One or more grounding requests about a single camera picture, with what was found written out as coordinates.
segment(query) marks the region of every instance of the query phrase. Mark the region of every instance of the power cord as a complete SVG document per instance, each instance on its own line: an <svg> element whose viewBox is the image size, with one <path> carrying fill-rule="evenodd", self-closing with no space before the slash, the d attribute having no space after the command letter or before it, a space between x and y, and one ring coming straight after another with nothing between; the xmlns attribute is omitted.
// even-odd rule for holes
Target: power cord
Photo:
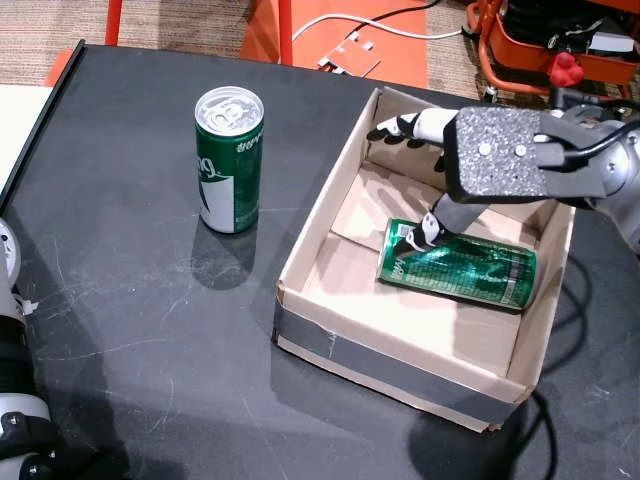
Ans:
<svg viewBox="0 0 640 480"><path fill-rule="evenodd" d="M573 105L596 105L602 108L631 108L632 110L640 111L640 103L634 102L626 98L619 98L613 100L602 100L596 95L587 95L577 90L571 90L568 88L554 88L551 90L550 96L551 106L554 109L566 110ZM607 135L602 140L589 145L585 148L572 149L565 151L565 158L570 162L578 160L588 160L595 157L599 153L603 152L615 142L620 140L624 135L632 132L633 130L640 128L640 119L632 120L620 127L615 132Z"/></svg>
<svg viewBox="0 0 640 480"><path fill-rule="evenodd" d="M564 157L572 162L576 160L588 160L589 158L595 157L599 153L603 152L615 142L620 140L620 138L622 138L624 135L635 130L636 128L640 128L640 119L633 120L625 124L623 127L620 127L618 130L611 133L610 135L607 135L602 140L594 143L593 145L576 150L567 150L564 152Z"/></svg>
<svg viewBox="0 0 640 480"><path fill-rule="evenodd" d="M389 17L394 17L396 15L400 15L401 13L408 13L408 12L416 12L418 10L427 10L431 7L435 7L437 4L439 4L442 0L433 0L433 2L427 4L427 5L421 5L419 7L409 7L409 8L403 8L400 10L394 10L393 12L387 12L387 13L383 13L382 15L378 15L377 17L372 18L371 20L373 20L374 22L379 22L380 20L384 20L385 18L389 18ZM356 28L354 28L353 30L351 30L349 32L348 35L346 35L344 38L349 38L349 36L352 33L355 33L359 30L362 30L364 27L366 27L368 24L366 22L362 22L360 25L358 25Z"/></svg>
<svg viewBox="0 0 640 480"><path fill-rule="evenodd" d="M435 34L435 35L422 35L422 34L419 34L419 33L405 32L404 30L398 30L397 28L393 28L393 27L390 27L388 25L384 25L383 23L378 23L375 20L370 20L370 19L364 18L364 17L357 17L355 15L346 15L346 14L343 14L343 13L327 13L326 15L321 15L321 16L316 17L313 20L310 20L309 22L305 23L302 27L300 27L298 29L298 31L296 31L296 33L293 34L293 36L291 37L291 41L293 42L293 41L297 40L300 35L302 35L306 30L308 30L310 27L312 27L316 23L322 22L324 20L328 20L330 18L337 18L337 19L342 19L342 20L351 20L351 21L354 21L354 22L360 22L361 24L371 25L372 27L376 27L376 28L379 28L381 30L385 30L385 31L387 31L389 33L395 33L396 35L400 35L402 37L417 38L419 40L439 40L441 38L455 37L456 35L460 35L462 33L462 29L458 29L458 30L456 30L454 32L439 33L439 34Z"/></svg>

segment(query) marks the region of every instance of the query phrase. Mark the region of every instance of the standing can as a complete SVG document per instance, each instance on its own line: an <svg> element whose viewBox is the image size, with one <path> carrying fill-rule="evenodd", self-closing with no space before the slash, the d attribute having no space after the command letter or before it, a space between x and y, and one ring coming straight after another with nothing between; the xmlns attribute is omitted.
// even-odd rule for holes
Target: standing can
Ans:
<svg viewBox="0 0 640 480"><path fill-rule="evenodd" d="M195 109L200 216L236 233L258 219L264 106L241 87L208 91Z"/></svg>
<svg viewBox="0 0 640 480"><path fill-rule="evenodd" d="M394 257L395 244L416 225L389 220L378 280L512 310L529 306L541 277L535 252L461 234L428 252Z"/></svg>

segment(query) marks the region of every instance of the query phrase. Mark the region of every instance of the cardboard box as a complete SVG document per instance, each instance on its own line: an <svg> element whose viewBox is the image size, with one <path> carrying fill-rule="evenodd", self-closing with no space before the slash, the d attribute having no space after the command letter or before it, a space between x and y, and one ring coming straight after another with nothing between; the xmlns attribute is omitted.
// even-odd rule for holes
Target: cardboard box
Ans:
<svg viewBox="0 0 640 480"><path fill-rule="evenodd" d="M381 284L389 218L419 221L439 197L439 149L369 143L372 125L429 106L376 90L316 200L277 285L274 340L330 372L472 430L501 425L538 382L574 210L491 206L467 233L535 249L544 268L521 314Z"/></svg>

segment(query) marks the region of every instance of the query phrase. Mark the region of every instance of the orange panel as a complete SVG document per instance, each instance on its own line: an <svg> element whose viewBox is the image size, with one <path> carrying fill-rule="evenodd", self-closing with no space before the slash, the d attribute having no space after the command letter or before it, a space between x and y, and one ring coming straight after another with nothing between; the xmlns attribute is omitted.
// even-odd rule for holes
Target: orange panel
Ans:
<svg viewBox="0 0 640 480"><path fill-rule="evenodd" d="M277 0L256 2L240 57L251 60L278 61ZM294 32L315 17L327 13L345 13L373 18L407 7L424 5L421 0L292 0ZM420 34L426 34L426 13L403 13L383 20L383 23ZM334 49L358 25L357 22L329 19L304 32L293 44L293 64L317 69L317 62ZM426 88L427 41L401 37L373 27L360 30L360 41L374 43L372 52L381 63L367 76L389 82Z"/></svg>
<svg viewBox="0 0 640 480"><path fill-rule="evenodd" d="M60 50L58 52L58 56L49 69L47 78L44 79L44 83L42 84L43 86L53 87L56 84L58 78L60 78L60 75L64 70L64 67L67 66L67 63L69 63L69 59L71 58L72 54L73 50Z"/></svg>

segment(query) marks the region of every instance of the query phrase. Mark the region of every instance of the floor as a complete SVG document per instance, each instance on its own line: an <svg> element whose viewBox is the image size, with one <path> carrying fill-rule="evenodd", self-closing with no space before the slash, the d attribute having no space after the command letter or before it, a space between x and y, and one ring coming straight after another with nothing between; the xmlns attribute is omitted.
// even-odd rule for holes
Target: floor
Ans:
<svg viewBox="0 0 640 480"><path fill-rule="evenodd" d="M464 21L470 0L443 0L427 16L430 33L448 32ZM39 85L57 52L84 38L104 41L106 0L0 2L0 83ZM124 0L120 45L237 56L251 0ZM462 36L431 41L429 88L478 98L485 81L476 49ZM640 96L640 76L633 85ZM616 93L613 86L600 92ZM501 94L504 103L543 106L530 96Z"/></svg>

